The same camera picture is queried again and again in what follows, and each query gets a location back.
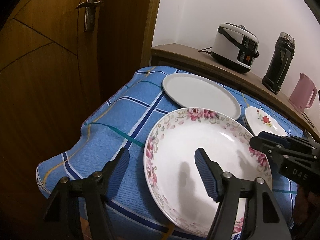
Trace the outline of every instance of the door handle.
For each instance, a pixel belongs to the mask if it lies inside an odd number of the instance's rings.
[[[87,0],[86,2],[80,3],[76,9],[85,8],[84,16],[84,31],[92,32],[94,30],[94,20],[96,16],[96,7],[102,6],[102,1]]]
[[[83,8],[83,7],[98,7],[101,6],[103,3],[102,1],[97,2],[82,2],[76,7],[76,9]]]

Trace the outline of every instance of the white wall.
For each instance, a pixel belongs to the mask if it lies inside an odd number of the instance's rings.
[[[260,56],[251,71],[261,78],[279,34],[290,34],[296,49],[281,92],[291,95],[300,72],[320,89],[320,25],[303,0],[161,0],[153,46],[175,42],[210,47],[223,22],[244,25],[257,36]],[[318,97],[305,112],[320,130]]]

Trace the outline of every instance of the small floral plate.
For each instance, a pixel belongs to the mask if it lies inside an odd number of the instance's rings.
[[[251,133],[235,120],[203,108],[182,108],[162,117],[144,148],[147,184],[161,211],[175,225],[206,237],[218,203],[210,198],[195,164],[204,148],[212,161],[237,178],[262,177],[272,188],[266,156],[249,145]],[[240,199],[233,234],[242,230],[245,199]]]
[[[245,109],[245,117],[255,136],[265,131],[279,136],[288,136],[279,123],[269,114],[254,106]]]

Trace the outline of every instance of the pink kettle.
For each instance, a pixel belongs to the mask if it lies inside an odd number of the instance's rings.
[[[299,112],[303,112],[305,108],[310,108],[317,95],[317,88],[313,81],[303,73],[300,73],[300,79],[294,88],[289,102]]]

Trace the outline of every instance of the black thermos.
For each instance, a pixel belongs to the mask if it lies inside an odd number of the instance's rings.
[[[294,48],[294,38],[287,33],[280,33],[269,68],[262,79],[262,84],[276,95],[281,89],[281,85],[293,59]]]

